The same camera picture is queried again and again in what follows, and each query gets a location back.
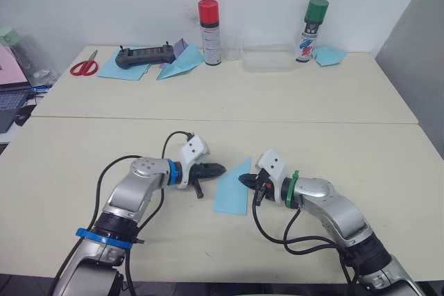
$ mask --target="spray can label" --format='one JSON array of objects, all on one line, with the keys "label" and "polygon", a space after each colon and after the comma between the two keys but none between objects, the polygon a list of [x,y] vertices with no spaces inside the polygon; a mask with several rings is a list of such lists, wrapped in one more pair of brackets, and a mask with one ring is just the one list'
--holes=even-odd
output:
[{"label": "spray can label", "polygon": [[219,27],[200,28],[202,31],[203,58],[208,65],[221,62],[221,34]]},{"label": "spray can label", "polygon": [[296,44],[296,50],[298,51],[297,61],[308,62],[310,60],[311,52],[316,45],[319,26],[320,24],[304,23],[302,33]]}]

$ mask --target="green spray can cap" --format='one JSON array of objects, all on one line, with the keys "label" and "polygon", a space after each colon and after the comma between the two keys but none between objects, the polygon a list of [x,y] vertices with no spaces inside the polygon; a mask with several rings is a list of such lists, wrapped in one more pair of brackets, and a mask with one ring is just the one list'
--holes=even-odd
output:
[{"label": "green spray can cap", "polygon": [[305,13],[305,21],[322,24],[325,12],[327,12],[328,1],[326,0],[310,0]]}]

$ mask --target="blue ring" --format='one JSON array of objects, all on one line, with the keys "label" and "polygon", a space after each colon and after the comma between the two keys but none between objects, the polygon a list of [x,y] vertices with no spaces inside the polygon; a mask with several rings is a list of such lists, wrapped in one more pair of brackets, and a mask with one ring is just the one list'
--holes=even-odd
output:
[{"label": "blue ring", "polygon": [[91,241],[96,241],[103,244],[108,244],[112,246],[120,247],[121,249],[130,249],[133,247],[132,243],[119,241],[118,239],[108,238],[95,234],[94,232],[89,232],[86,229],[78,228],[76,236],[88,238]]},{"label": "blue ring", "polygon": [[168,161],[170,175],[171,175],[171,177],[169,178],[168,185],[174,185],[176,183],[176,179],[178,179],[179,172],[177,171],[176,165],[174,164],[173,161],[171,161],[170,159],[166,159],[166,160]]}]

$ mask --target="spray can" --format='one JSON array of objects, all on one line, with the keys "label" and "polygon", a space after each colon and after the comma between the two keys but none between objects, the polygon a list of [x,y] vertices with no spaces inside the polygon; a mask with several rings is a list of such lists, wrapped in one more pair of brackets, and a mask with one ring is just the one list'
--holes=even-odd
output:
[{"label": "spray can", "polygon": [[310,0],[305,13],[300,38],[296,41],[296,50],[298,52],[296,60],[298,62],[308,62],[310,60],[311,51],[316,45],[318,29],[324,21],[327,7],[328,1],[326,0]]},{"label": "spray can", "polygon": [[219,4],[215,0],[198,3],[203,58],[208,65],[221,63],[221,34],[219,32]]}]

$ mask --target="floor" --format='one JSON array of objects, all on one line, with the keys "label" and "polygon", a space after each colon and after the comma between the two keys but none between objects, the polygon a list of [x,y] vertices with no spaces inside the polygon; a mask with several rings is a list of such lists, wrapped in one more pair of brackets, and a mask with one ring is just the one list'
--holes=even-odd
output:
[{"label": "floor", "polygon": [[[46,296],[51,279],[47,277],[25,277],[21,275],[0,275],[0,296]],[[427,283],[423,289],[427,295],[444,295],[444,281]],[[281,294],[304,296],[341,296],[347,286],[342,284],[300,285],[300,284],[197,284],[167,282],[135,282],[138,296],[231,296],[247,294]],[[122,291],[121,296],[130,296]],[[357,290],[357,296],[364,296]]]}]

